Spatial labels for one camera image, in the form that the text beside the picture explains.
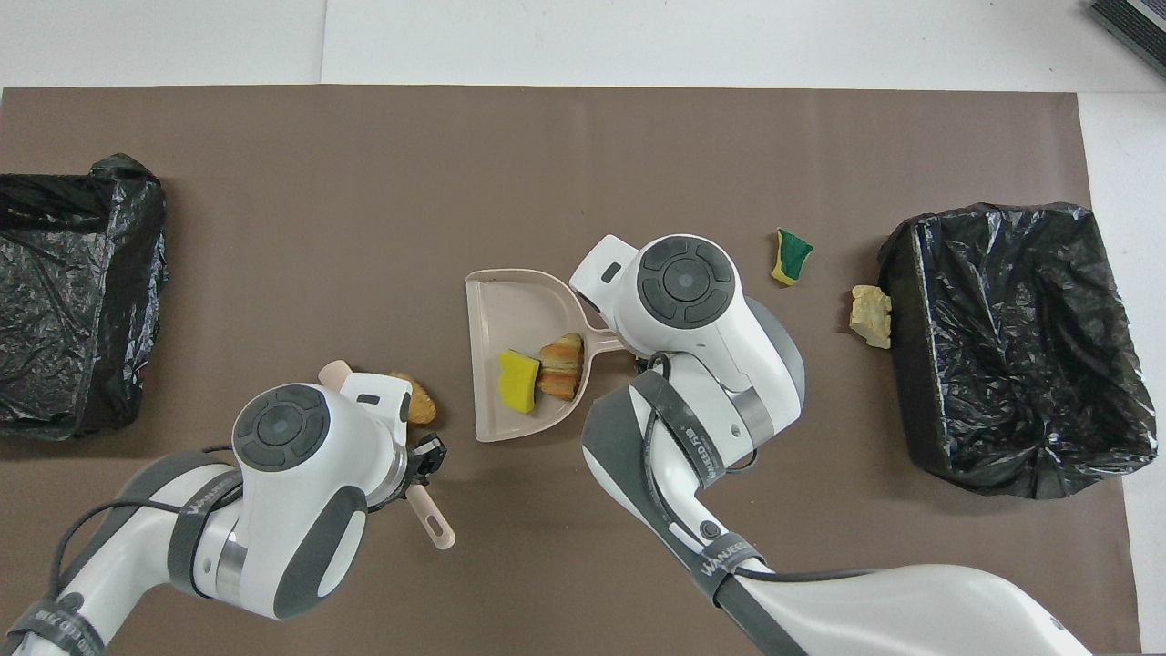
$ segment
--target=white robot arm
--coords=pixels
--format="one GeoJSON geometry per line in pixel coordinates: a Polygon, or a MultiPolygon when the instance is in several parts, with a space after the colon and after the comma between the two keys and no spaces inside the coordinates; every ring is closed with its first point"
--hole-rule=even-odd
{"type": "Polygon", "coordinates": [[[1032,598],[986,572],[918,565],[778,574],[696,500],[793,423],[806,395],[796,347],[742,292],[719,246],[673,234],[635,248],[607,235],[570,284],[648,360],[630,386],[592,405],[588,467],[763,653],[1088,654],[1032,598]]]}
{"type": "Polygon", "coordinates": [[[428,508],[442,529],[434,536],[422,522],[435,544],[452,545],[420,487],[444,446],[436,436],[406,446],[410,385],[343,364],[321,379],[333,388],[281,386],[244,408],[232,431],[238,468],[181,453],[139,472],[61,576],[57,553],[49,594],[16,621],[0,653],[98,656],[139,598],[164,583],[295,618],[339,585],[367,513],[396,499],[428,508]]]}

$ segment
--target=black garbage bag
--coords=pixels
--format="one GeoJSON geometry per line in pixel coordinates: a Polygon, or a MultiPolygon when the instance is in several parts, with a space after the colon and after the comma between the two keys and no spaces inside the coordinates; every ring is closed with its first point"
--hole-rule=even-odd
{"type": "Polygon", "coordinates": [[[1058,499],[1153,460],[1154,412],[1091,211],[916,216],[879,264],[915,465],[978,494],[1058,499]]]}
{"type": "Polygon", "coordinates": [[[167,281],[162,185],[117,154],[89,175],[0,175],[0,436],[138,417],[167,281]]]}

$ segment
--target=brown paper surface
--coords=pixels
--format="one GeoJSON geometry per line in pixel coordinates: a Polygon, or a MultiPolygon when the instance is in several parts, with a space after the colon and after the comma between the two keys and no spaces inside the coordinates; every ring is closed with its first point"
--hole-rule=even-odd
{"type": "MultiPolygon", "coordinates": [[[[694,232],[806,360],[802,418],[703,501],[782,571],[953,563],[1000,574],[1094,651],[1137,651],[1119,481],[985,499],[907,460],[887,353],[847,331],[849,289],[902,219],[976,200],[1089,203],[1069,94],[528,87],[159,87],[5,92],[0,170],[83,172],[125,151],[169,197],[162,327],[141,418],[66,444],[0,444],[0,625],[44,591],[61,532],[149,460],[226,442],[237,412],[333,359],[412,374],[449,445],[437,552],[405,505],[373,515],[347,578],[288,623],[169,587],[128,654],[751,654],[656,539],[595,484],[590,400],[483,445],[463,278],[567,278],[605,233],[694,232]],[[815,244],[768,276],[781,226],[815,244]]],[[[541,345],[529,345],[536,352],[541,345]]]]}

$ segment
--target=yellow green sponge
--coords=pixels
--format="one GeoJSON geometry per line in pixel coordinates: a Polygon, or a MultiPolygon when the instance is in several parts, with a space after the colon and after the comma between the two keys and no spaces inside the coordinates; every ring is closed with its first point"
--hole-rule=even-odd
{"type": "Polygon", "coordinates": [[[498,376],[498,394],[508,408],[519,412],[534,410],[534,382],[539,378],[540,362],[515,351],[498,354],[501,375],[498,376]]]}
{"type": "Polygon", "coordinates": [[[778,228],[778,262],[770,273],[786,284],[793,284],[801,275],[801,267],[814,246],[788,230],[778,228]]]}

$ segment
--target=beige dustpan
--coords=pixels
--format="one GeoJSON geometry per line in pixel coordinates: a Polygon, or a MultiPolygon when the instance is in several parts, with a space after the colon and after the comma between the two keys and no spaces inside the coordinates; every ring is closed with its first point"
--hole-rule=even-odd
{"type": "Polygon", "coordinates": [[[547,430],[575,410],[591,376],[591,359],[624,346],[611,331],[592,326],[575,292],[562,280],[529,268],[489,268],[465,277],[473,364],[473,416],[478,442],[494,443],[547,430]],[[498,354],[514,350],[531,358],[568,333],[583,337],[583,373],[570,402],[535,393],[534,410],[517,412],[498,395],[498,354]]]}

